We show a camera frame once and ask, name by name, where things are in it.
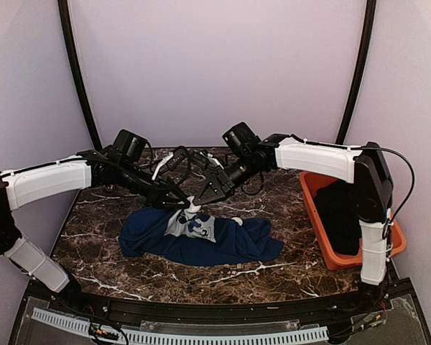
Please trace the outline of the round gold white brooch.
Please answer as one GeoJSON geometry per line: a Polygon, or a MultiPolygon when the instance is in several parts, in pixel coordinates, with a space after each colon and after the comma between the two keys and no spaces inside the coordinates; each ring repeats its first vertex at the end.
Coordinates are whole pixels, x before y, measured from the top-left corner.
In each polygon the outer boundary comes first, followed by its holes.
{"type": "Polygon", "coordinates": [[[233,217],[232,218],[233,221],[235,221],[239,226],[243,226],[243,220],[239,217],[233,217]]]}

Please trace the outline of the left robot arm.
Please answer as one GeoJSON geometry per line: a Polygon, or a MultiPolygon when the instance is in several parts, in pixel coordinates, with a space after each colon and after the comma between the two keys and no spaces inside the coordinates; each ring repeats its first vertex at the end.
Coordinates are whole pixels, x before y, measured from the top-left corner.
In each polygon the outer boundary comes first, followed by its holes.
{"type": "Polygon", "coordinates": [[[100,151],[86,150],[65,159],[20,170],[0,171],[0,255],[30,277],[59,293],[71,313],[82,313],[86,296],[77,282],[16,226],[13,211],[29,203],[72,190],[118,185],[146,198],[155,208],[189,208],[190,199],[179,183],[137,166],[148,141],[122,129],[113,144],[100,151]]]}

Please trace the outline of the blue printed t-shirt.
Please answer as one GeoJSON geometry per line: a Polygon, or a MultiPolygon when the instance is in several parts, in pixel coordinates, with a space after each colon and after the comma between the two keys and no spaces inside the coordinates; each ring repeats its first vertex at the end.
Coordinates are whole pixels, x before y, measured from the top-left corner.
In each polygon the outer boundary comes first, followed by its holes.
{"type": "Polygon", "coordinates": [[[239,226],[232,218],[143,207],[126,219],[119,245],[127,257],[150,253],[196,267],[278,258],[284,243],[270,237],[270,220],[242,220],[239,226]]]}

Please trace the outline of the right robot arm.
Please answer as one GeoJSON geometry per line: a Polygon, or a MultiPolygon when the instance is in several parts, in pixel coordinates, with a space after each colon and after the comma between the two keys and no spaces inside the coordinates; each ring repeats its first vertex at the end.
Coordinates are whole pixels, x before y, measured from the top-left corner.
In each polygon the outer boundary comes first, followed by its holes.
{"type": "Polygon", "coordinates": [[[250,178],[271,170],[300,170],[301,178],[325,178],[351,186],[350,202],[361,229],[359,256],[361,281],[366,283],[352,297],[352,305],[366,312],[380,299],[380,285],[393,253],[390,232],[399,211],[392,208],[394,181],[384,153],[375,142],[341,145],[314,142],[294,134],[272,134],[261,140],[240,122],[223,140],[237,160],[223,166],[210,155],[199,157],[205,183],[193,199],[201,206],[224,201],[250,178]]]}

